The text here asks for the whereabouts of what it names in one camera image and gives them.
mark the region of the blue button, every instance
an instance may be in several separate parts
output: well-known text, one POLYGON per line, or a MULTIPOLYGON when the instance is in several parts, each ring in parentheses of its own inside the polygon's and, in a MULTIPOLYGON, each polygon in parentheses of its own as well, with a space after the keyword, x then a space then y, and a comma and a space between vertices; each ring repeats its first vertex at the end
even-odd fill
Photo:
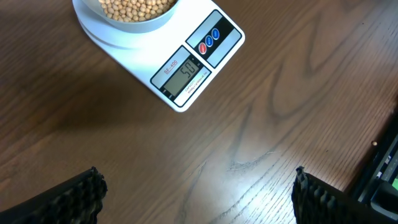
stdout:
POLYGON ((218 31, 217 28, 214 28, 214 29, 211 31, 211 35, 213 36, 213 38, 214 38, 215 40, 218 40, 219 37, 220 37, 220 32, 218 31))
POLYGON ((209 35, 206 36, 206 45, 207 47, 213 46, 213 38, 211 38, 209 35))

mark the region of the wood grain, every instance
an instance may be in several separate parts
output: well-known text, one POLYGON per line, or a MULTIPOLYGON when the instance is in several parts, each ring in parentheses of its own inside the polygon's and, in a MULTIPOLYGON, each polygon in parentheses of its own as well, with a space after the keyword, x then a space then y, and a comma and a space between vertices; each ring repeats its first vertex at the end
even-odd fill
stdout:
POLYGON ((179 114, 71 1, 0 1, 0 210, 91 166, 99 223, 295 223, 297 166, 344 190, 395 107, 398 2, 216 3, 246 43, 179 114))

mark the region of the white kitchen scale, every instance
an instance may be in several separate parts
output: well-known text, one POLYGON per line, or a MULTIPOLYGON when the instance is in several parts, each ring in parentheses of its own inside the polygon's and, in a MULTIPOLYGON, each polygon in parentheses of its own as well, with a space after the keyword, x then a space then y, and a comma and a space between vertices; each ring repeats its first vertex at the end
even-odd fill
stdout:
POLYGON ((211 0, 179 0, 171 19, 123 32, 73 0, 87 35, 175 111, 184 112, 242 46, 243 31, 211 0))

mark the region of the black device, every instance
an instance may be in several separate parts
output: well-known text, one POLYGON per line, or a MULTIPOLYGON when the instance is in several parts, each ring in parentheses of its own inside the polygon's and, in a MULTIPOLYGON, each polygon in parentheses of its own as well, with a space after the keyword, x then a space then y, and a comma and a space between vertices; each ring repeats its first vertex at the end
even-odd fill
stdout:
POLYGON ((372 145, 346 194, 297 169, 292 192, 297 223, 398 223, 396 110, 372 145))
POLYGON ((384 131, 348 195, 398 221, 398 113, 392 113, 384 131))
POLYGON ((1 224, 94 224, 107 192, 95 167, 15 207, 0 212, 1 224))
POLYGON ((292 201, 297 224, 392 224, 396 221, 297 168, 292 201))

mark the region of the white bowl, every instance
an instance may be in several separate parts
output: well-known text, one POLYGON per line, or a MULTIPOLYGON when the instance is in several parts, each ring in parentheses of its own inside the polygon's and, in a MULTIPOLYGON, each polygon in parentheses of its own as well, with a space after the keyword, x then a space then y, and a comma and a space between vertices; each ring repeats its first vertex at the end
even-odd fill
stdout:
POLYGON ((116 27, 119 30, 124 32, 130 32, 135 34, 141 34, 156 30, 166 24, 167 21, 172 17, 175 12, 175 9, 179 5, 180 1, 178 0, 173 7, 171 7, 166 13, 163 15, 156 17, 155 19, 151 19, 143 22, 120 22, 115 21, 114 19, 110 19, 106 17, 104 13, 104 9, 101 7, 101 3, 98 0, 82 0, 92 11, 101 16, 106 22, 110 23, 112 26, 116 27))

